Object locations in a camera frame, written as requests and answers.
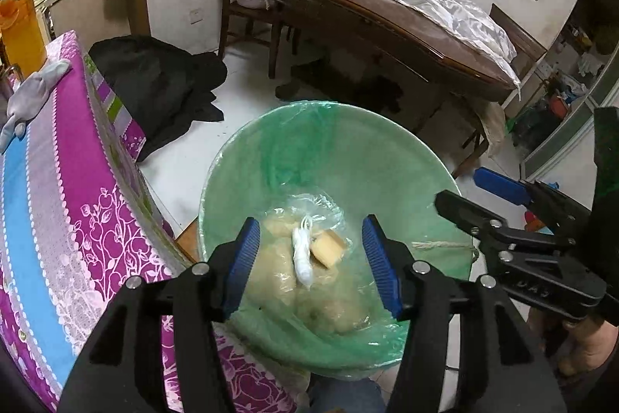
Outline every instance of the electrical socket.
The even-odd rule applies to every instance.
[[[204,19],[204,10],[202,8],[196,8],[195,10],[190,10],[190,24],[198,23]]]

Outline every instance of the chair seat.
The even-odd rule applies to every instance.
[[[274,10],[255,10],[241,6],[237,2],[230,3],[230,15],[244,16],[254,20],[273,23],[277,18],[277,13]]]

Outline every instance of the green plastic container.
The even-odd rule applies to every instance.
[[[384,310],[361,246],[361,222],[375,214],[386,235],[443,273],[468,279],[471,239],[434,210],[434,195],[459,194],[450,173],[419,139],[375,113],[332,102],[298,102],[241,128],[210,167],[199,214],[200,254],[236,237],[291,195],[326,194],[344,212],[351,253],[340,264],[363,293],[371,325],[346,334],[309,330],[281,302],[246,297],[228,327],[254,353],[338,378],[360,378],[400,361],[408,324]],[[423,243],[412,246],[412,243]]]

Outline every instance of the tiled floor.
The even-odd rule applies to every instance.
[[[217,96],[214,104],[224,111],[224,122],[194,122],[186,135],[151,154],[141,164],[140,168],[158,205],[177,234],[196,218],[202,184],[212,160],[222,145],[242,125],[281,104],[275,98],[275,87],[287,81],[292,62],[307,62],[318,56],[317,50],[304,45],[301,56],[294,58],[290,55],[289,45],[284,41],[280,53],[278,79],[269,80],[266,75],[268,60],[266,48],[251,43],[229,47],[224,59],[228,66],[228,78],[214,91]],[[410,119],[410,114],[407,113],[423,106],[416,104],[416,97],[417,100],[423,98],[419,98],[419,93],[409,93],[407,89],[409,86],[414,85],[406,83],[403,86],[407,94],[400,101],[402,112],[393,117],[407,127],[411,126],[407,124]],[[451,110],[449,105],[445,105],[419,133],[420,139],[441,158],[449,170],[465,157],[460,145],[468,137],[469,132],[461,127],[461,124],[462,121],[457,113]],[[518,157],[508,140],[493,159],[483,156],[480,163],[512,178],[519,177]],[[461,176],[456,182],[464,197],[504,216],[513,227],[522,227],[524,224],[524,209],[477,188],[470,175]],[[481,257],[473,266],[471,278],[476,279],[484,272],[485,261]],[[522,305],[521,308],[521,312],[525,314],[526,307]],[[450,325],[447,365],[453,368],[457,368],[459,363],[458,322],[459,319],[455,317]],[[391,395],[397,370],[398,367],[394,367],[374,377],[383,389],[386,401]],[[456,383],[457,372],[447,370],[441,401],[444,407],[453,401]]]

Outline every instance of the tablecloth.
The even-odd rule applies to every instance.
[[[76,356],[125,280],[168,279],[188,263],[134,164],[145,142],[141,128],[75,32],[47,49],[72,69],[0,159],[0,338],[55,411]],[[163,378],[169,406],[182,411],[172,322],[162,324]],[[237,411],[295,409],[219,326],[216,339]]]

